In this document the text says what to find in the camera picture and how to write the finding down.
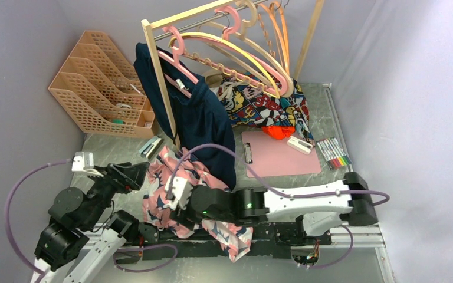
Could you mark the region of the pink patterned shorts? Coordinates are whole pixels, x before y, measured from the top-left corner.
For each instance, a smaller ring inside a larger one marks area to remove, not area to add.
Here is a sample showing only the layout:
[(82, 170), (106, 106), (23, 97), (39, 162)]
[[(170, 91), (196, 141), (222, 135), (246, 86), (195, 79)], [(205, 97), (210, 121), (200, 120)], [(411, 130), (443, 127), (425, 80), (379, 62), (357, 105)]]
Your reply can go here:
[(178, 239), (191, 239), (198, 232), (207, 232), (219, 242), (229, 259), (236, 262), (251, 251), (253, 228), (212, 220), (202, 220), (200, 224), (187, 228), (171, 218), (172, 209), (177, 207), (178, 202), (168, 199), (169, 185), (172, 185), (173, 193), (181, 192), (179, 186), (184, 184), (205, 185), (215, 190), (231, 191), (200, 161), (193, 161), (188, 157), (181, 162), (180, 158), (187, 152), (188, 150), (183, 148), (180, 153), (176, 153), (165, 146), (150, 163), (146, 173), (149, 188), (142, 201), (143, 221), (170, 232)]

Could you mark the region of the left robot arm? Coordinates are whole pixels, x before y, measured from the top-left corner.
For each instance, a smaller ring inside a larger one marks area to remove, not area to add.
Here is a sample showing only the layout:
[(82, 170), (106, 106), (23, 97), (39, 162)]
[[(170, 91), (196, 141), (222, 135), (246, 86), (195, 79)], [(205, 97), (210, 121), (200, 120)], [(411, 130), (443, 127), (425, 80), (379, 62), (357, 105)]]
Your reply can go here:
[(55, 197), (48, 210), (50, 222), (41, 232), (34, 252), (40, 270), (34, 273), (32, 282), (89, 282), (120, 247), (141, 240), (139, 220), (124, 210), (113, 212), (95, 247), (78, 268), (69, 271), (88, 243), (85, 233), (94, 232), (116, 194), (141, 189), (148, 168), (149, 162), (110, 163), (103, 167), (74, 161), (72, 170), (87, 174), (94, 183), (88, 192), (68, 187)]

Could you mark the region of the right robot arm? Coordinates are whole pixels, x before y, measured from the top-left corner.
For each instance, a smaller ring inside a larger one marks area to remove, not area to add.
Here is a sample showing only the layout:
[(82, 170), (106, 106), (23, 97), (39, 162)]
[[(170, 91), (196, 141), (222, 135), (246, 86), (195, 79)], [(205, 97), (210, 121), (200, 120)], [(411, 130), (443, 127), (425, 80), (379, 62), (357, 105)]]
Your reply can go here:
[(301, 222), (294, 234), (299, 243), (308, 244), (343, 223), (370, 226), (379, 221), (367, 183), (356, 172), (319, 186), (273, 190), (248, 187), (235, 192), (170, 177), (165, 192), (172, 219), (188, 229), (205, 221), (244, 227), (262, 222)]

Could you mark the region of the yellow hanger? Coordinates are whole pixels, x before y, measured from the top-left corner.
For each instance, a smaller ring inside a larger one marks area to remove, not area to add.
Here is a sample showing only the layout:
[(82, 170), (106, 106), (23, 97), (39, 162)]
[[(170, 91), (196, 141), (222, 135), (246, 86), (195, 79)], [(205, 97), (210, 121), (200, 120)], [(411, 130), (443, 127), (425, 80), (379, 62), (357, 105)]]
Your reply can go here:
[[(280, 97), (285, 95), (288, 91), (288, 81), (285, 78), (282, 69), (272, 67), (272, 65), (269, 65), (264, 60), (243, 50), (242, 48), (229, 42), (228, 40), (205, 32), (184, 32), (181, 33), (181, 36), (184, 39), (184, 42), (185, 40), (202, 41), (210, 45), (211, 47), (215, 47), (218, 51), (228, 53), (229, 55), (233, 56), (233, 60), (237, 62), (237, 64), (244, 67), (250, 72), (253, 72), (254, 69), (257, 69), (258, 74), (256, 75), (255, 80), (258, 80), (258, 75), (262, 75), (262, 79), (264, 79), (264, 70), (266, 70), (266, 72), (270, 74), (270, 77), (277, 84), (277, 87), (280, 90)], [(174, 35), (169, 40), (168, 47), (171, 48), (173, 45), (178, 45), (178, 42), (177, 40), (175, 40)]]

